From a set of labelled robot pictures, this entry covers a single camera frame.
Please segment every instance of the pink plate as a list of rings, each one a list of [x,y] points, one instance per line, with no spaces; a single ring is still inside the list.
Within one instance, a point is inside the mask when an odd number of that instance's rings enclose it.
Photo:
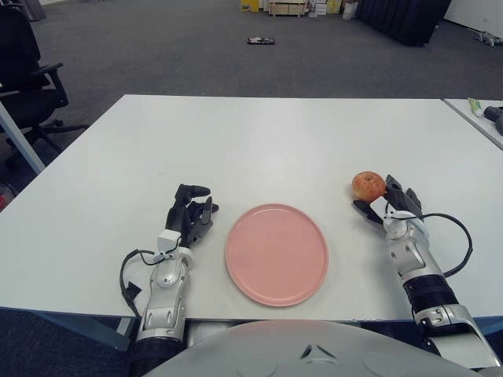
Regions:
[[[264,204],[246,212],[230,230],[226,262],[234,283],[269,306],[290,306],[323,283],[329,252],[323,234],[303,212]]]

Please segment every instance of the white table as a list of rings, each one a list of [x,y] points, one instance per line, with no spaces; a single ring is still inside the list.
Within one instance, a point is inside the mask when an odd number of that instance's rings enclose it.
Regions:
[[[496,130],[494,122],[491,122],[487,118],[477,118],[473,115],[472,109],[468,100],[454,100],[447,99],[444,100],[455,112],[465,118],[470,124],[472,124],[477,130],[479,130],[485,137],[491,140],[500,149],[503,149],[503,136]],[[486,101],[481,100],[482,110],[485,110],[487,106],[494,106],[499,108],[503,106],[503,101]]]
[[[440,100],[127,95],[0,214],[0,306],[132,316],[120,263],[137,247],[155,249],[186,183],[211,188],[221,207],[193,248],[188,318],[409,319],[384,231],[351,206],[352,177],[374,170],[413,187],[425,213],[466,224],[475,251],[451,287],[474,317],[503,316],[501,166],[503,154]],[[311,216],[330,253],[322,287],[283,309],[244,296],[224,261],[237,218],[274,202]],[[464,234],[442,219],[427,224],[439,264],[457,264]],[[140,261],[127,269],[144,286],[149,273]]]

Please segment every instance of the white wall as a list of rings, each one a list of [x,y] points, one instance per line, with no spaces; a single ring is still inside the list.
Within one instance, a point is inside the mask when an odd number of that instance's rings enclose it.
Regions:
[[[446,19],[503,38],[503,0],[452,0]]]

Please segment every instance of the chair armrest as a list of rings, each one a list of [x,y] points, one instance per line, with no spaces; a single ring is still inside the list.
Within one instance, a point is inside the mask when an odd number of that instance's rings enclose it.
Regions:
[[[63,107],[68,104],[68,98],[66,97],[66,92],[64,91],[63,84],[61,84],[60,77],[57,75],[57,69],[61,67],[63,67],[63,63],[58,63],[55,65],[46,65],[45,67],[40,67],[39,69],[30,72],[30,75],[40,76],[49,74],[50,79],[53,80],[53,84],[61,96],[61,107]]]
[[[46,73],[50,74],[51,72],[54,72],[58,68],[61,68],[61,67],[63,67],[63,63],[58,63],[55,65],[46,65],[44,67],[40,67],[39,69],[35,69],[34,71],[31,71],[30,75],[31,76],[40,76],[40,75],[44,75]]]

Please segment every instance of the metal table leg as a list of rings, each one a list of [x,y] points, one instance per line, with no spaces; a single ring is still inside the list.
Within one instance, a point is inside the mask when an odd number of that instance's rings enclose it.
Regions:
[[[86,338],[93,339],[105,346],[123,352],[127,351],[129,347],[129,334],[135,321],[134,318],[123,318],[117,329],[114,330],[102,324],[100,321],[87,316],[44,312],[33,312],[33,314],[85,336]]]
[[[10,137],[10,140],[13,141],[17,150],[28,161],[33,171],[36,174],[40,174],[42,170],[44,170],[45,165],[39,156],[37,156],[31,145],[26,141],[23,133],[16,126],[2,102],[0,102],[0,127],[3,128],[7,136]]]

